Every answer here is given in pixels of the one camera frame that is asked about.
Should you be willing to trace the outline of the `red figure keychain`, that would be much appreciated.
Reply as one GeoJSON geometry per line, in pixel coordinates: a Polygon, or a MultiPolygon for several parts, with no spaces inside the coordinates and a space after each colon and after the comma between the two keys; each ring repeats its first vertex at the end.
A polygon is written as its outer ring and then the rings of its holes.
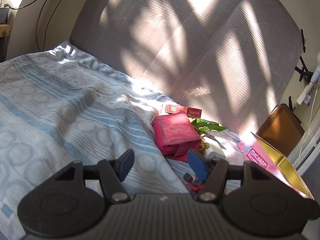
{"type": "Polygon", "coordinates": [[[198,193],[204,186],[204,181],[199,180],[197,176],[185,173],[183,176],[185,186],[189,192],[198,193]]]}

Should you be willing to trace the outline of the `gold metal trinket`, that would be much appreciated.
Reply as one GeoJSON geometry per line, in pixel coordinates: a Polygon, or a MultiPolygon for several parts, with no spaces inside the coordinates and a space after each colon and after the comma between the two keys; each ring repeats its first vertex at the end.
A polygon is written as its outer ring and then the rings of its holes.
{"type": "Polygon", "coordinates": [[[210,144],[205,141],[204,137],[200,136],[201,144],[199,146],[199,151],[205,151],[206,149],[210,148],[210,144]]]}

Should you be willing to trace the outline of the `green snack packet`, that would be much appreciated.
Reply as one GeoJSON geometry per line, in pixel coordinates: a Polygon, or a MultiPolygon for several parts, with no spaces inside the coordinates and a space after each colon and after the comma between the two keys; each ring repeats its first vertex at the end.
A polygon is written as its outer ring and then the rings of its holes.
{"type": "Polygon", "coordinates": [[[189,117],[189,121],[192,124],[192,126],[197,131],[207,132],[207,131],[215,131],[215,132],[221,132],[227,129],[227,127],[223,126],[220,123],[208,121],[200,118],[191,118],[189,117]]]}

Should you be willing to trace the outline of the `pink red wallet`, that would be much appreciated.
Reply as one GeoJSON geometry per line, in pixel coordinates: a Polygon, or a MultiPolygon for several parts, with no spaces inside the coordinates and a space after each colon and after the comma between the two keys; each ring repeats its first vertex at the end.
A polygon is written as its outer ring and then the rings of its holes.
{"type": "Polygon", "coordinates": [[[155,116],[151,123],[156,145],[166,158],[186,163],[188,151],[197,150],[201,144],[185,113],[155,116]]]}

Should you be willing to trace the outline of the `red cigarette pack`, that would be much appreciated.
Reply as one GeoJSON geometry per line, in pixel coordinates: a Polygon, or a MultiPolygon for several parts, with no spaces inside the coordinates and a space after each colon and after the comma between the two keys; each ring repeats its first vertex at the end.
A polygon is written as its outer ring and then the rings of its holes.
{"type": "Polygon", "coordinates": [[[185,113],[188,117],[200,118],[202,114],[202,110],[198,108],[185,107],[180,105],[166,105],[165,113],[168,113],[168,114],[185,113]]]}

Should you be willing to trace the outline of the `pink macaron tin box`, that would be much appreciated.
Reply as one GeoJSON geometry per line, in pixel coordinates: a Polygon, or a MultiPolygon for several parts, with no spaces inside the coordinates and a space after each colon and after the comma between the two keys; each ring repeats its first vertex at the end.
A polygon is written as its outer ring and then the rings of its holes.
{"type": "Polygon", "coordinates": [[[258,164],[297,191],[302,197],[314,198],[285,155],[254,133],[243,134],[240,139],[238,147],[246,160],[258,164]]]}

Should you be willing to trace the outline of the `brown woven cushion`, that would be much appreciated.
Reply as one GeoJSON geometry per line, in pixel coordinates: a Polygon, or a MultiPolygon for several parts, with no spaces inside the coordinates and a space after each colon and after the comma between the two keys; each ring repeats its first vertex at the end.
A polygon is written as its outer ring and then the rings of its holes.
{"type": "Polygon", "coordinates": [[[257,131],[257,135],[276,148],[285,157],[302,139],[304,129],[301,121],[288,105],[278,105],[257,131]]]}

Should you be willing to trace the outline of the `white power strip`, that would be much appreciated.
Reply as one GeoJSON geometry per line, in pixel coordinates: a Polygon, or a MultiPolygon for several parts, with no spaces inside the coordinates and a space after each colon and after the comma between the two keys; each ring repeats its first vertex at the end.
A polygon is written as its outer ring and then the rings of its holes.
{"type": "Polygon", "coordinates": [[[309,83],[307,86],[305,86],[303,92],[300,94],[300,96],[297,98],[296,103],[297,105],[301,105],[305,98],[308,96],[310,89],[312,88],[313,84],[309,83]]]}

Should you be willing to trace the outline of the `grey woven headboard mat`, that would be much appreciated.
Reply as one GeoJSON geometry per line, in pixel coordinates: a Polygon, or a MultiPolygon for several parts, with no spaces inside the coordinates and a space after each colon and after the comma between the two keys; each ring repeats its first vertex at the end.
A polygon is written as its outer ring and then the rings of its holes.
{"type": "Polygon", "coordinates": [[[70,41],[238,134],[265,122],[303,51],[279,0],[87,0],[70,41]]]}

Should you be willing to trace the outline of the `white light bulb lamp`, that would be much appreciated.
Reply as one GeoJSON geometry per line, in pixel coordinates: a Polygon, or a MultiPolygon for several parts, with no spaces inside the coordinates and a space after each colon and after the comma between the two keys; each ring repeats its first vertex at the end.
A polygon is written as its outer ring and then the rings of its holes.
{"type": "Polygon", "coordinates": [[[310,82],[314,85],[318,82],[320,77],[320,53],[317,54],[317,67],[313,72],[310,82]]]}

